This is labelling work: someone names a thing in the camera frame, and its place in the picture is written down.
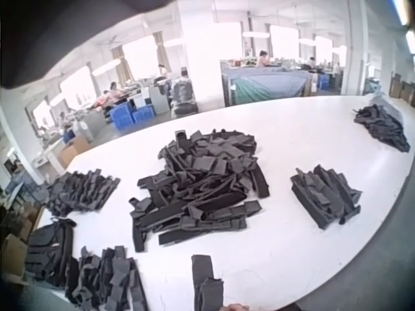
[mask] cardboard box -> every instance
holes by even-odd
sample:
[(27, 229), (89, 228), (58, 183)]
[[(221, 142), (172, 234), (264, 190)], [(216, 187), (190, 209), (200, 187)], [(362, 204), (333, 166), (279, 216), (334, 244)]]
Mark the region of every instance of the cardboard box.
[(390, 87), (390, 97), (401, 98), (402, 83), (400, 80), (392, 79), (392, 85)]
[(403, 90), (401, 92), (401, 98), (407, 102), (407, 103), (411, 103), (412, 102), (412, 94), (414, 92), (412, 86), (406, 82), (402, 82), (403, 84)]
[(60, 162), (64, 168), (71, 164), (74, 157), (91, 149), (91, 145), (84, 136), (76, 136), (68, 142), (68, 146), (60, 153)]
[(22, 276), (27, 245), (14, 235), (8, 235), (1, 246), (1, 269), (4, 273)]
[(38, 203), (35, 203), (35, 206), (31, 204), (31, 202), (25, 202), (23, 203), (23, 217), (27, 218), (34, 224), (36, 222), (36, 219), (38, 217), (38, 213), (41, 206)]
[(23, 221), (23, 226), (20, 230), (19, 237), (23, 241), (27, 241), (29, 239), (29, 235), (32, 233), (33, 223), (29, 219), (25, 219)]

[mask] factory floor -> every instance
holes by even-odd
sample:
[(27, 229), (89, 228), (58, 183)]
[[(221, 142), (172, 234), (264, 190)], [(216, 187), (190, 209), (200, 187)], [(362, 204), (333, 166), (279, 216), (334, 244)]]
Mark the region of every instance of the factory floor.
[[(169, 119), (169, 114), (160, 115), (146, 124), (123, 133), (118, 133), (112, 124), (109, 124), (96, 138), (94, 146)], [(339, 274), (297, 302), (303, 310), (415, 310), (415, 191), (413, 189), (415, 189), (415, 167), (412, 168), (405, 188), (380, 230)], [(77, 310), (48, 290), (33, 286), (23, 289), (21, 301), (28, 311)]]

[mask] ceiling light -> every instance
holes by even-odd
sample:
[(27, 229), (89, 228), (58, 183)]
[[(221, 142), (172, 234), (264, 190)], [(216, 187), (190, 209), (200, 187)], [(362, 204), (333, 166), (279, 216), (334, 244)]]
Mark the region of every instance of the ceiling light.
[(183, 39), (178, 38), (178, 39), (172, 39), (172, 40), (167, 40), (163, 43), (164, 47), (175, 47), (176, 45), (182, 45), (183, 44)]
[(407, 25), (409, 23), (408, 14), (407, 14), (407, 2), (406, 0), (393, 0), (395, 4), (395, 9), (399, 20), (402, 25)]
[(298, 43), (299, 44), (304, 44), (304, 45), (309, 45), (310, 47), (314, 47), (316, 45), (316, 42), (314, 40), (307, 39), (307, 38), (298, 39)]
[(413, 31), (408, 31), (406, 37), (410, 53), (415, 54), (415, 35)]
[(7, 152), (7, 157), (10, 157), (14, 152), (14, 147), (10, 148), (10, 150)]
[(93, 76), (99, 76), (103, 73), (105, 73), (106, 71), (113, 69), (114, 67), (118, 66), (121, 63), (120, 59), (117, 58), (115, 60), (110, 61), (109, 63), (106, 63), (105, 65), (99, 67), (98, 69), (94, 70), (92, 72)]
[(261, 38), (267, 39), (270, 37), (269, 32), (259, 32), (259, 31), (244, 31), (242, 36), (245, 38)]
[(57, 104), (63, 101), (63, 99), (65, 99), (65, 95), (63, 93), (59, 93), (54, 99), (49, 102), (49, 105), (55, 107)]

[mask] blue crate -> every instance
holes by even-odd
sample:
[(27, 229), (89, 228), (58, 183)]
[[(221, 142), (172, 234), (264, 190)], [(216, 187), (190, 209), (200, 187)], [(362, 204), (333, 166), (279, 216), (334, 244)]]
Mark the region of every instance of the blue crate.
[(112, 122), (115, 128), (119, 131), (123, 131), (126, 128), (134, 125), (134, 119), (131, 115), (125, 115), (124, 117), (118, 117), (116, 119), (112, 119)]
[(120, 104), (110, 110), (111, 119), (118, 119), (121, 117), (131, 116), (133, 112), (132, 106), (130, 102), (125, 102), (124, 104)]
[(140, 123), (154, 118), (153, 105), (146, 105), (138, 108), (137, 111), (133, 112), (132, 117), (134, 118), (135, 123)]

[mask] workbench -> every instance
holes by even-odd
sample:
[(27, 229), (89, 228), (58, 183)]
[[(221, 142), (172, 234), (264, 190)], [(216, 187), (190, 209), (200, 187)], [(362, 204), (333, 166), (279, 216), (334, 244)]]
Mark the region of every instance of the workbench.
[[(121, 178), (98, 213), (71, 213), (75, 228), (73, 256), (82, 246), (98, 256), (107, 247), (124, 245), (137, 259), (150, 310), (193, 310), (191, 256), (210, 255), (216, 277), (224, 281), (224, 302), (275, 310), (295, 302), (336, 275), (356, 257), (391, 211), (409, 174), (415, 151), (415, 109), (393, 100), (404, 119), (411, 145), (401, 153), (373, 139), (354, 123), (354, 109), (365, 97), (307, 97), (271, 100), (219, 109), (177, 119), (124, 136), (76, 157), (68, 171), (102, 169)], [(173, 246), (147, 238), (147, 251), (134, 253), (131, 197), (147, 190), (137, 180), (163, 169), (157, 160), (177, 130), (237, 130), (255, 136), (258, 163), (270, 185), (263, 210), (249, 219), (248, 229), (212, 233)], [(320, 230), (291, 191), (296, 168), (307, 172), (318, 164), (346, 176), (363, 191), (361, 214), (345, 225)], [(51, 223), (45, 211), (40, 225)]]

